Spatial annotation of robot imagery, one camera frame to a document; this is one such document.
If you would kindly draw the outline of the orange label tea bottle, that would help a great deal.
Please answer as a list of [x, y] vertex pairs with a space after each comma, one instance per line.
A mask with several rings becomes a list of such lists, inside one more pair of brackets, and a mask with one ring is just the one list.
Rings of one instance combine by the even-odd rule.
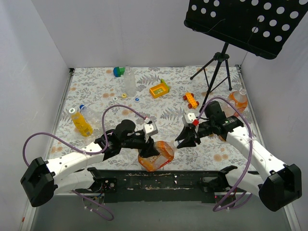
[[166, 141], [156, 141], [154, 148], [158, 151], [158, 155], [147, 158], [138, 155], [138, 162], [149, 172], [156, 171], [171, 162], [177, 150], [173, 142]]

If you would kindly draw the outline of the clear Pocari Sweat bottle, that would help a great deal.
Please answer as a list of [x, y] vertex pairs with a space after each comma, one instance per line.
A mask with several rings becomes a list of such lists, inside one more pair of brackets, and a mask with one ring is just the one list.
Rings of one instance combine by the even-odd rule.
[[134, 71], [131, 67], [125, 66], [124, 72], [125, 92], [129, 97], [133, 97], [137, 93], [136, 79]]

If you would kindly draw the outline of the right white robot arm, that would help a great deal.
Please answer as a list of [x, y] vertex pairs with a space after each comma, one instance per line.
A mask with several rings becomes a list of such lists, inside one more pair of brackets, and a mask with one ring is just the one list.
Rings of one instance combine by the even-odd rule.
[[177, 148], [195, 147], [201, 138], [216, 134], [235, 147], [258, 174], [228, 166], [216, 178], [204, 178], [201, 186], [208, 191], [229, 191], [236, 188], [258, 196], [263, 205], [277, 211], [302, 196], [302, 174], [295, 165], [287, 165], [276, 158], [252, 137], [252, 131], [236, 116], [227, 117], [219, 102], [212, 101], [205, 108], [206, 121], [199, 122], [194, 113], [182, 117], [183, 130], [176, 138]]

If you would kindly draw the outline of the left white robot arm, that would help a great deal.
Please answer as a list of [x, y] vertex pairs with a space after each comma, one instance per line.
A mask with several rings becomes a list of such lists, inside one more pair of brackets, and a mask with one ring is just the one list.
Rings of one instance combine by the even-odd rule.
[[74, 152], [54, 159], [34, 159], [20, 180], [31, 205], [39, 207], [55, 194], [74, 189], [98, 192], [103, 185], [100, 178], [90, 176], [85, 183], [77, 172], [119, 154], [123, 148], [136, 149], [142, 157], [158, 155], [151, 137], [158, 133], [156, 124], [146, 118], [142, 130], [135, 128], [134, 122], [125, 119], [82, 149], [74, 148]]

